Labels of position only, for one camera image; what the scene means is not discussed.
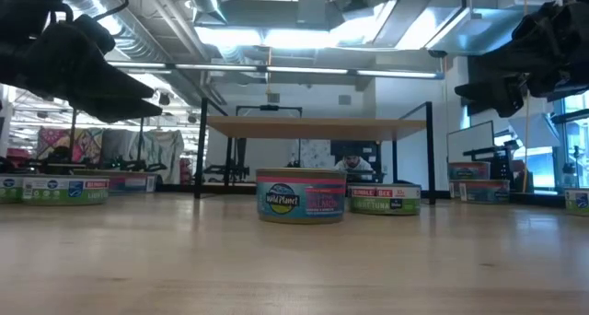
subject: ventilation duct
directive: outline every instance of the ventilation duct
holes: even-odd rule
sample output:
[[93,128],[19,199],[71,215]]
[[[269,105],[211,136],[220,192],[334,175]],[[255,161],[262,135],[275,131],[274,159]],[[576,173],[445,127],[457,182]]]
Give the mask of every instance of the ventilation duct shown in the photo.
[[223,12],[221,12],[221,0],[191,0],[192,5],[198,10],[198,13],[195,13],[194,17],[201,18],[206,16],[210,16],[223,24],[227,23]]
[[[98,6],[93,0],[64,0],[70,6],[79,9],[90,16],[95,16],[100,12]],[[104,6],[118,6],[119,0],[100,0]],[[117,50],[127,55],[135,62],[171,62],[171,58],[157,41],[149,34],[147,29],[137,20],[135,15],[129,10],[122,10],[114,16],[123,28],[123,32],[116,39]],[[184,101],[191,106],[200,106],[201,101],[191,93],[197,90],[199,96],[205,94],[200,88],[196,87],[187,77],[178,71],[170,75],[157,75],[166,80],[172,87],[178,90],[179,95]]]

